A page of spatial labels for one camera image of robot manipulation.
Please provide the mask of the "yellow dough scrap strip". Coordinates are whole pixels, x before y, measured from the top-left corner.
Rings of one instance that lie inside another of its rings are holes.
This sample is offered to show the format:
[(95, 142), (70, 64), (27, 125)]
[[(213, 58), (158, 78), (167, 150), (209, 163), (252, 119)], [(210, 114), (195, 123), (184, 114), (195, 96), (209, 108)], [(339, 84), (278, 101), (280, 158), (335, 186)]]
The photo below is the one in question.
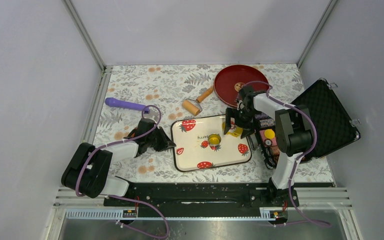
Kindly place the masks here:
[(235, 124), (234, 121), (231, 121), (231, 122), (230, 122), (230, 128), (229, 128), (229, 130), (228, 130), (226, 133), (224, 133), (224, 132), (225, 132), (225, 129), (226, 129), (226, 122), (225, 122), (225, 121), (222, 122), (222, 124), (221, 124), (221, 128), (222, 128), (222, 131), (221, 131), (221, 132), (222, 132), (223, 135), (224, 135), (224, 134), (226, 134), (226, 135), (231, 135), (231, 136), (233, 136), (233, 137), (235, 137), (235, 138), (240, 137), (240, 136), (242, 135), (242, 133), (243, 133), (243, 128), (238, 127), (238, 126)]

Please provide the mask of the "strawberry print tray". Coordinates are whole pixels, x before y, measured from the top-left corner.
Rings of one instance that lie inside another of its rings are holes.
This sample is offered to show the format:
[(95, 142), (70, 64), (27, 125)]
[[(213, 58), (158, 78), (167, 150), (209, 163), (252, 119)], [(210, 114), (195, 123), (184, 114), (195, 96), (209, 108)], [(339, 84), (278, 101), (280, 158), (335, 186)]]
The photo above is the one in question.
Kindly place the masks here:
[(175, 121), (171, 125), (174, 165), (181, 172), (248, 162), (252, 157), (246, 138), (222, 134), (224, 115)]

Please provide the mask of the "wooden dough roller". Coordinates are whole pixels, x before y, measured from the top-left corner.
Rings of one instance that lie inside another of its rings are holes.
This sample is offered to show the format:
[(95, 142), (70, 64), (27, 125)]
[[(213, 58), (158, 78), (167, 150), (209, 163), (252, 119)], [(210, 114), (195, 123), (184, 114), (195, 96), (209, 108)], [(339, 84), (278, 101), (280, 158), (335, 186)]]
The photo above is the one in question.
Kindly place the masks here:
[(186, 98), (181, 106), (190, 114), (193, 116), (197, 116), (199, 113), (202, 112), (203, 108), (201, 107), (201, 103), (213, 93), (214, 88), (210, 87), (205, 92), (203, 92), (200, 96), (197, 98)]

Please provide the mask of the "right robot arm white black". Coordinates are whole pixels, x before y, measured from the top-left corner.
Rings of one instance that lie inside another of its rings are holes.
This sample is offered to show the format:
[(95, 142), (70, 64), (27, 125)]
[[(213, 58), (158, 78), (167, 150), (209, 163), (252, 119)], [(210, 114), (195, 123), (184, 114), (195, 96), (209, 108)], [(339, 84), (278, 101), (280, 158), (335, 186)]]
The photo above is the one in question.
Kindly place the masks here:
[(274, 187), (267, 191), (267, 201), (273, 206), (281, 205), (291, 189), (298, 165), (317, 143), (317, 130), (310, 118), (308, 108), (284, 103), (270, 95), (269, 91), (255, 91), (244, 85), (238, 94), (237, 107), (225, 110), (224, 134), (232, 124), (242, 128), (242, 138), (255, 132), (256, 116), (264, 113), (275, 122), (275, 138), (280, 150), (275, 171), (270, 178)]

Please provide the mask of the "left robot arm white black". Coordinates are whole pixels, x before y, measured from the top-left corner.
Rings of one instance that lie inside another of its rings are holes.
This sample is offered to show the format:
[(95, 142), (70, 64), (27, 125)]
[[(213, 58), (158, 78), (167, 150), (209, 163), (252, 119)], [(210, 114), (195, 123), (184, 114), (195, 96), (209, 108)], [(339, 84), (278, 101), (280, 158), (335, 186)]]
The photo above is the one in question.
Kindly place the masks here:
[(142, 118), (120, 141), (99, 147), (81, 143), (62, 174), (61, 184), (77, 195), (89, 198), (115, 196), (122, 205), (128, 206), (134, 202), (135, 192), (129, 188), (129, 181), (109, 175), (110, 166), (139, 157), (149, 148), (162, 152), (175, 147), (162, 127), (152, 119)]

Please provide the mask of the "yellow dough disc in case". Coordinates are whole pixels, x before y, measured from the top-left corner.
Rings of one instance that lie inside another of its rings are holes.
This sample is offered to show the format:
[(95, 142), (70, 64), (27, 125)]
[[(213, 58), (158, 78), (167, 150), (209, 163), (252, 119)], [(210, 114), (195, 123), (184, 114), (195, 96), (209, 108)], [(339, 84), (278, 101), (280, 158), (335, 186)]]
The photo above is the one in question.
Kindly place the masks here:
[(263, 134), (267, 139), (274, 139), (276, 137), (276, 134), (272, 129), (266, 129)]

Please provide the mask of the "red round plate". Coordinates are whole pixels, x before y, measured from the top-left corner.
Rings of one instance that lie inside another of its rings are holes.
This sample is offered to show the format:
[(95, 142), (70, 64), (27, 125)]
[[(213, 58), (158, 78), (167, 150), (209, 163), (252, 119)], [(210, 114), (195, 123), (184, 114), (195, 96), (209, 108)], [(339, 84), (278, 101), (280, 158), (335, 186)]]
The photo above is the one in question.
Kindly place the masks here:
[(223, 68), (215, 77), (213, 89), (217, 97), (229, 107), (237, 107), (237, 96), (243, 85), (250, 83), (255, 91), (266, 91), (268, 79), (259, 70), (247, 65), (231, 65)]

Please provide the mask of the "floral table mat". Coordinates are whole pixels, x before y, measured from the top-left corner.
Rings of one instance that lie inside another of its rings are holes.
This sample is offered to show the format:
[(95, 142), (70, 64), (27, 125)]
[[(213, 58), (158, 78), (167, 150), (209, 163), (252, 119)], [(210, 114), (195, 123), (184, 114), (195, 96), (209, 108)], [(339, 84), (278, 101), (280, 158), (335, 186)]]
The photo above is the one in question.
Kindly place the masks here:
[[(182, 108), (182, 101), (205, 92), (223, 68), (222, 64), (111, 66), (104, 74), (100, 95), (158, 107), (162, 111), (160, 126), (169, 133), (173, 122), (191, 117)], [(283, 102), (291, 102), (304, 91), (295, 64), (257, 64), (254, 68), (273, 86), (271, 95)], [(94, 117), (95, 123), (87, 141), (100, 146), (127, 136), (138, 124), (141, 114), (137, 110), (100, 104)], [(252, 152), (246, 163), (180, 172), (175, 168), (171, 151), (150, 149), (140, 157), (113, 164), (109, 173), (132, 182), (265, 183), (273, 172), (266, 168), (264, 158), (257, 151)]]

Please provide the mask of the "black foam-lined case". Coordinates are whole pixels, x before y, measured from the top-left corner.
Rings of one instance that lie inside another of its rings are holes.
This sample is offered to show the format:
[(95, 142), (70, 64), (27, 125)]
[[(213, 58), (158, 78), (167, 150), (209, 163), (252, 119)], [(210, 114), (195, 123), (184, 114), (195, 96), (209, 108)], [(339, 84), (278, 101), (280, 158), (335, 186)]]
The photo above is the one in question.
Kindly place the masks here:
[[(325, 157), (361, 138), (360, 131), (326, 79), (317, 80), (291, 103), (308, 107), (309, 116), (317, 131), (316, 146), (303, 157), (302, 164)], [(275, 150), (273, 144), (267, 145), (263, 139), (264, 130), (275, 130), (274, 120), (259, 115), (254, 122), (254, 129), (266, 167), (275, 169), (280, 151)]]

